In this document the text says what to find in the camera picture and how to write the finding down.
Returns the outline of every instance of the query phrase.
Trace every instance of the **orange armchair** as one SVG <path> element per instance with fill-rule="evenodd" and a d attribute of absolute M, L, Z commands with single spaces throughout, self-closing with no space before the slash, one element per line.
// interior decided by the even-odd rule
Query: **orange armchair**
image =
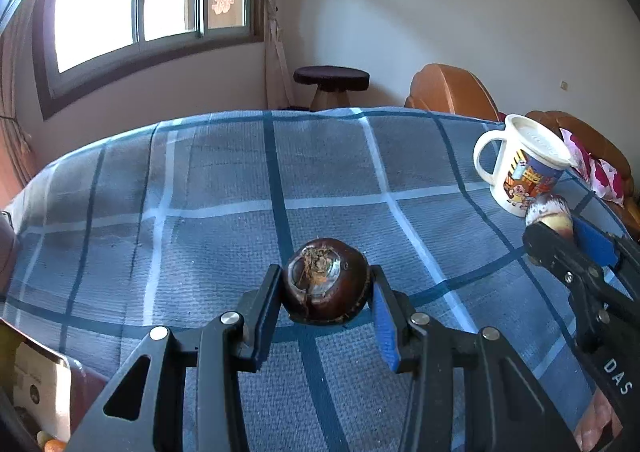
<path fill-rule="evenodd" d="M 405 107 L 450 112 L 489 121 L 503 121 L 491 95 L 471 72 L 429 64 L 414 76 Z"/>
<path fill-rule="evenodd" d="M 634 178 L 631 175 L 631 167 L 624 154 L 591 125 L 568 112 L 532 110 L 527 114 L 527 117 L 542 123 L 560 138 L 562 138 L 560 128 L 574 133 L 580 138 L 580 141 L 582 141 L 590 154 L 598 159 L 604 159 L 604 161 L 618 170 L 624 184 L 625 202 L 622 207 L 610 201 L 607 204 L 626 226 L 629 234 L 638 241 L 640 239 L 640 209 L 633 198 Z"/>

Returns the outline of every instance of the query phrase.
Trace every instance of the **blue checkered cloth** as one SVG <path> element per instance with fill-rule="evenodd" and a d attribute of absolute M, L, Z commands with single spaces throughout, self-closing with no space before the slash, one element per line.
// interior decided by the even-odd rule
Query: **blue checkered cloth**
<path fill-rule="evenodd" d="M 0 312 L 111 375 L 154 325 L 203 326 L 258 288 L 268 265 L 335 237 L 445 325 L 498 327 L 572 428 L 593 385 L 567 345 L 566 289 L 524 258 L 523 220 L 494 202 L 472 162 L 478 137 L 503 127 L 402 108 L 253 111 L 95 143 L 12 203 L 21 251 Z M 496 154 L 484 150 L 485 168 Z M 603 231 L 624 232 L 571 173 L 556 192 Z M 193 384 L 190 374 L 187 448 Z M 240 385 L 254 451 L 395 451 L 410 375 L 386 368 L 368 308 L 337 327 L 281 312 L 268 361 Z"/>

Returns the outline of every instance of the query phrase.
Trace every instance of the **window sill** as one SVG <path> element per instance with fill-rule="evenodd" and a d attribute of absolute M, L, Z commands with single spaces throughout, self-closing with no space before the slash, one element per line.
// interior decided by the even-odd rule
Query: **window sill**
<path fill-rule="evenodd" d="M 48 80 L 46 66 L 44 63 L 44 53 L 38 51 L 38 46 L 41 46 L 42 42 L 34 41 L 33 69 L 42 118 L 46 121 L 67 105 L 78 101 L 78 99 L 83 96 L 86 96 L 105 85 L 116 82 L 116 80 L 120 80 L 130 74 L 138 72 L 139 70 L 148 69 L 149 67 L 163 64 L 184 56 L 190 56 L 192 54 L 204 53 L 205 51 L 223 49 L 243 44 L 253 44 L 262 41 L 264 41 L 264 39 L 258 35 L 200 38 L 172 48 L 166 48 L 156 53 L 139 51 L 139 54 L 132 56 L 127 60 L 121 60 L 120 62 L 114 63 L 103 70 L 96 70 L 95 76 L 91 76 L 89 79 L 83 80 L 79 85 L 74 86 L 59 96 L 52 96 L 52 92 L 47 84 Z"/>

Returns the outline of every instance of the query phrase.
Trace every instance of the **white mug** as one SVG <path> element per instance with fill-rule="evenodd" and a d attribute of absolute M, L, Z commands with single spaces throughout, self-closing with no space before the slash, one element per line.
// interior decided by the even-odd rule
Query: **white mug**
<path fill-rule="evenodd" d="M 524 217 L 536 196 L 549 192 L 571 166 L 571 154 L 558 136 L 528 117 L 510 114 L 504 125 L 504 130 L 490 130 L 479 137 L 474 165 L 482 180 L 491 185 L 495 202 Z M 489 174 L 480 165 L 480 152 L 494 140 L 502 141 L 502 145 L 494 171 Z"/>

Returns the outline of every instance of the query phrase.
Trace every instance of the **pink floral cushion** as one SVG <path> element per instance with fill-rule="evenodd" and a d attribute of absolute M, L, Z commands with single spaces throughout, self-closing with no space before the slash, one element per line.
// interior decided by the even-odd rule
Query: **pink floral cushion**
<path fill-rule="evenodd" d="M 584 147 L 582 141 L 580 141 L 577 135 L 572 134 L 564 128 L 561 128 L 560 132 L 562 133 L 562 141 L 564 141 L 564 144 L 571 153 L 571 158 L 574 160 L 574 164 L 572 166 L 578 174 L 581 175 L 582 179 L 589 182 L 591 174 L 591 156 L 587 152 L 587 149 Z"/>
<path fill-rule="evenodd" d="M 571 152 L 574 160 L 572 165 L 584 179 L 591 190 L 605 201 L 612 201 L 620 206 L 624 202 L 622 178 L 620 173 L 604 159 L 592 157 L 575 134 L 568 130 L 560 129 L 562 140 Z"/>

